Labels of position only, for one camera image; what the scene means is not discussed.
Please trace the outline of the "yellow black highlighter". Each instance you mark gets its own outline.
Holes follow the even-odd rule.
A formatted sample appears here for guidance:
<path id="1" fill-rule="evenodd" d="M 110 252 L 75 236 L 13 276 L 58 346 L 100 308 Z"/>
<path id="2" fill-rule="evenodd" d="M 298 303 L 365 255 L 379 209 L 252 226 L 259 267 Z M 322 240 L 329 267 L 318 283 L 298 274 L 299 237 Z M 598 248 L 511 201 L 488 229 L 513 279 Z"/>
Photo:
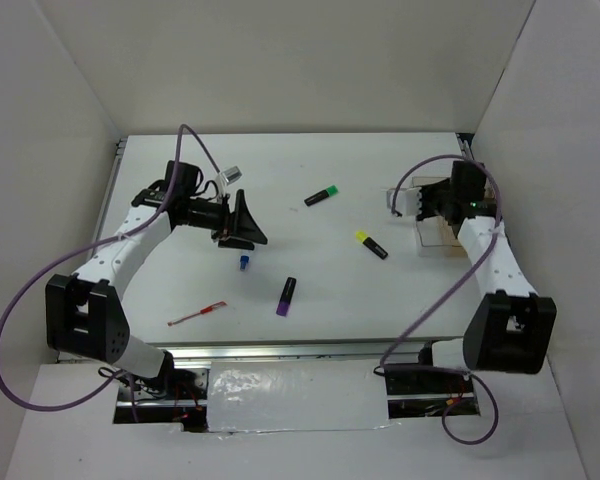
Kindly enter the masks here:
<path id="1" fill-rule="evenodd" d="M 370 235 L 364 231 L 357 231 L 355 233 L 356 240 L 361 243 L 365 248 L 370 250 L 374 255 L 382 260 L 388 258 L 388 252 L 381 247 Z"/>

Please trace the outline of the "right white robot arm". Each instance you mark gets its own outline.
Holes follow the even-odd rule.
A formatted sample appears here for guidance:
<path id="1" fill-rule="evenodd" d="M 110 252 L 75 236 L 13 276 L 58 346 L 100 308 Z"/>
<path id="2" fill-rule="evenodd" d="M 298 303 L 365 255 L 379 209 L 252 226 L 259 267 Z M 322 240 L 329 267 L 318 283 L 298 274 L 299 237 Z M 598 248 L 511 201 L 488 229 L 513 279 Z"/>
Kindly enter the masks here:
<path id="1" fill-rule="evenodd" d="M 462 340 L 471 370 L 534 375 L 544 363 L 557 307 L 539 295 L 511 250 L 494 182 L 474 162 L 454 159 L 450 177 L 420 188 L 416 219 L 441 217 L 471 262 L 481 301 Z"/>

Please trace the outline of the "purple black highlighter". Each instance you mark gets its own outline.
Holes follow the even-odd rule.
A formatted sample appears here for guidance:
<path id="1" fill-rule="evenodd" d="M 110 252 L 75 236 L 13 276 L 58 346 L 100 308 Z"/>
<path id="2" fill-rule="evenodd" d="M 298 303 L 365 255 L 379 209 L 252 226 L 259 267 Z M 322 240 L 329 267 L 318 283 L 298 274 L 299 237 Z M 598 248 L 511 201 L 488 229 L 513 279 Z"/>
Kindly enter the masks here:
<path id="1" fill-rule="evenodd" d="M 276 314 L 281 317 L 286 317 L 291 305 L 291 301 L 295 292 L 297 279 L 294 277 L 288 277 L 284 284 L 282 293 L 280 295 L 278 305 L 276 308 Z"/>

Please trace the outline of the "aluminium front rail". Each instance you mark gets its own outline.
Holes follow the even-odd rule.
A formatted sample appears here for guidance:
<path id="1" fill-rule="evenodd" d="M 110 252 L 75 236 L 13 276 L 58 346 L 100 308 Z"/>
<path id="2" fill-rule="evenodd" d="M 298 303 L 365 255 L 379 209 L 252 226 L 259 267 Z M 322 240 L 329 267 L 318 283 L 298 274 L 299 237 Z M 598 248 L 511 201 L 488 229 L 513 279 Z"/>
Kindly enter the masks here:
<path id="1" fill-rule="evenodd" d="M 393 339 L 340 339 L 325 341 L 211 342 L 150 344 L 169 351 L 175 360 L 252 360 L 336 357 L 379 358 L 394 343 Z"/>

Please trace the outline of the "green black highlighter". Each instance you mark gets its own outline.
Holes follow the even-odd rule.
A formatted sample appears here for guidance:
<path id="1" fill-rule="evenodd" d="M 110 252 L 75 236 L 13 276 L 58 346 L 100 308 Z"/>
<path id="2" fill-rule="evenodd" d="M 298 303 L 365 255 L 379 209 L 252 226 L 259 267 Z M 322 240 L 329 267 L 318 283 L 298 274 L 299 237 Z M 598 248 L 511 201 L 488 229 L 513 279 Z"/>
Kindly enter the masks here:
<path id="1" fill-rule="evenodd" d="M 304 204 L 307 207 L 313 206 L 319 202 L 322 202 L 338 193 L 338 188 L 335 185 L 331 185 L 323 190 L 320 190 L 313 195 L 304 199 Z"/>

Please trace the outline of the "red gel pen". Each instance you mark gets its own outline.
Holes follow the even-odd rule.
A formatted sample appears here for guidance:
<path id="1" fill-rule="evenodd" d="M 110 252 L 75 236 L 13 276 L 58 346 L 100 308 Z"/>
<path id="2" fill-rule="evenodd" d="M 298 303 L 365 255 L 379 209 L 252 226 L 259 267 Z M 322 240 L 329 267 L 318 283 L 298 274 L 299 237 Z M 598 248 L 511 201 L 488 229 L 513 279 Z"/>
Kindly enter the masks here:
<path id="1" fill-rule="evenodd" d="M 227 306 L 227 303 L 225 301 L 220 301 L 220 302 L 213 303 L 213 304 L 211 304 L 209 306 L 206 306 L 206 307 L 204 307 L 204 308 L 202 308 L 202 309 L 200 309 L 200 310 L 198 310 L 198 311 L 196 311 L 194 313 L 191 313 L 189 315 L 186 315 L 186 316 L 181 317 L 181 318 L 176 319 L 176 320 L 171 320 L 171 321 L 169 321 L 167 323 L 167 326 L 168 327 L 173 327 L 173 326 L 179 325 L 179 324 L 184 323 L 184 322 L 186 322 L 188 320 L 191 320 L 191 319 L 199 317 L 199 316 L 207 315 L 209 313 L 212 313 L 212 312 L 214 312 L 214 311 L 216 311 L 218 309 L 224 308 L 226 306 Z"/>

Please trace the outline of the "white taped front panel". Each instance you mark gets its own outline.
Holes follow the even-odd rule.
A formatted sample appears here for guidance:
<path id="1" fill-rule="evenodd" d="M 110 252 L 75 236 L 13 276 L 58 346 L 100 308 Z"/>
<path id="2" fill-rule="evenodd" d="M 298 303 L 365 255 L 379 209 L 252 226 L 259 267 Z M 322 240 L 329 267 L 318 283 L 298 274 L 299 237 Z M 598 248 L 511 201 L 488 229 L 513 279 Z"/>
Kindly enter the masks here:
<path id="1" fill-rule="evenodd" d="M 211 432 L 375 430 L 389 424 L 373 360 L 215 362 L 208 377 Z"/>

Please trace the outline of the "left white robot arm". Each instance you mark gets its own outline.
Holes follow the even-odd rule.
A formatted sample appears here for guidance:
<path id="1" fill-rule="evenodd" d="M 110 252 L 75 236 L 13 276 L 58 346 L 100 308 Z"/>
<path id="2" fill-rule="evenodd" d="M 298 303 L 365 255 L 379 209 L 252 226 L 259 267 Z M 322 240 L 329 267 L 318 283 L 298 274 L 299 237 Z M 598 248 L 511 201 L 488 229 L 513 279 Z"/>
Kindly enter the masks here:
<path id="1" fill-rule="evenodd" d="M 242 176 L 232 167 L 211 180 L 216 194 L 190 164 L 168 162 L 165 177 L 138 193 L 124 222 L 92 258 L 70 275 L 54 275 L 45 288 L 48 345 L 97 360 L 141 380 L 156 399 L 176 390 L 181 371 L 172 354 L 134 337 L 122 307 L 124 293 L 152 251 L 179 226 L 210 231 L 221 248 L 251 250 L 267 237 L 246 204 L 245 193 L 227 193 Z"/>

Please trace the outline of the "clear plastic organizer tray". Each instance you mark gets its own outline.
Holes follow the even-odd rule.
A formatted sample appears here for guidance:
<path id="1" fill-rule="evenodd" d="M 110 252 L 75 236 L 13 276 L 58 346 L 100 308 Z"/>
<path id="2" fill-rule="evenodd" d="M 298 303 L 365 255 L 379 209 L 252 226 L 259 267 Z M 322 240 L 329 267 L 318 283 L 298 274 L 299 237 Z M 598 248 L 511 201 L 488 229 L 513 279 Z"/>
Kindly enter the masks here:
<path id="1" fill-rule="evenodd" d="M 415 176 L 410 180 L 410 187 L 422 187 L 443 180 L 443 177 Z M 485 200 L 495 200 L 493 188 L 489 182 L 485 184 Z M 418 255 L 430 258 L 467 258 L 466 251 L 455 238 L 452 228 L 443 217 L 436 216 L 416 220 L 414 225 Z"/>

